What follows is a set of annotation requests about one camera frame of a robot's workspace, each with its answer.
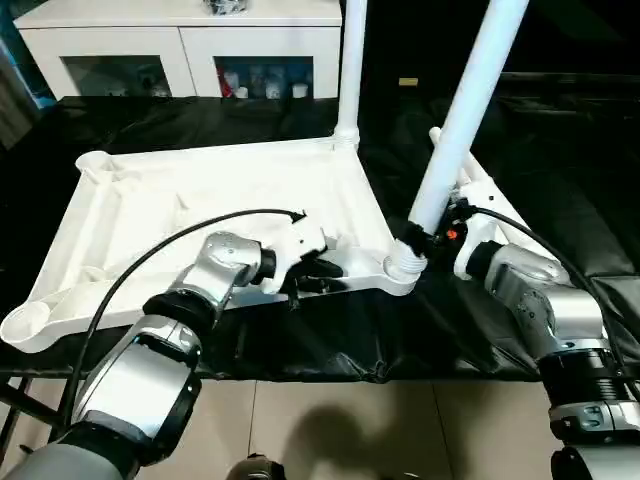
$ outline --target black cloth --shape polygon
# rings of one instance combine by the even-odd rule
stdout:
[[[498,97],[474,153],[530,226],[591,275],[630,328],[640,328],[640,223],[634,209],[638,128],[630,102]],[[391,221],[405,217],[431,153],[428,130],[448,100],[363,103],[360,157]],[[335,101],[67,98],[3,162],[0,314],[28,295],[89,150],[111,154],[326,136]],[[100,331],[87,368],[126,328]],[[616,329],[625,353],[638,344]],[[65,377],[81,335],[33,355],[0,345],[0,373]],[[423,274],[395,298],[360,291],[237,309],[207,339],[201,374],[218,379],[371,381],[418,378],[536,380],[510,313],[475,282]]]

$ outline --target white cabinet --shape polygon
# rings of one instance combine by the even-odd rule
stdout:
[[[315,98],[338,96],[339,28],[181,28],[180,33],[197,95],[221,96],[226,77],[254,98],[267,95],[270,84],[307,85]]]
[[[175,27],[46,28],[21,33],[57,99],[195,94]]]
[[[49,0],[15,23],[58,99],[338,95],[338,0]]]

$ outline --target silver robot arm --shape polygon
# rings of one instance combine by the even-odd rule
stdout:
[[[277,256],[232,233],[210,235],[195,263],[147,301],[145,315],[91,372],[69,430],[6,478],[131,479],[140,467],[170,455],[201,389],[195,373],[201,339],[219,320],[234,287],[278,274]],[[283,255],[287,269],[291,258]]]
[[[536,360],[565,447],[556,480],[640,479],[640,404],[625,386],[598,303],[554,260],[513,244],[483,242],[467,273],[514,314]]]

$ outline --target white plastic pipe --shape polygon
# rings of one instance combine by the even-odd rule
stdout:
[[[429,130],[429,138],[433,142],[433,145],[436,146],[440,142],[440,136],[442,134],[442,130],[440,127],[433,127]],[[460,182],[461,178],[466,176],[469,181]],[[486,180],[487,178],[491,178],[489,174],[482,168],[480,162],[473,156],[471,152],[467,152],[467,158],[460,169],[460,173],[458,174],[458,184],[464,185],[465,183],[480,182],[482,180]]]
[[[342,78],[336,140],[357,145],[360,81],[364,52],[364,33],[367,21],[367,0],[347,0],[344,40],[342,47]]]
[[[409,220],[433,234],[447,206],[529,0],[491,0]]]

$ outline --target tiled floor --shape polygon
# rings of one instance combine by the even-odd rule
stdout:
[[[36,380],[31,394],[55,406],[61,391]],[[545,480],[559,446],[547,408],[539,384],[205,382],[174,455],[138,478],[223,480],[260,452],[288,480]],[[0,476],[48,433],[21,416]]]

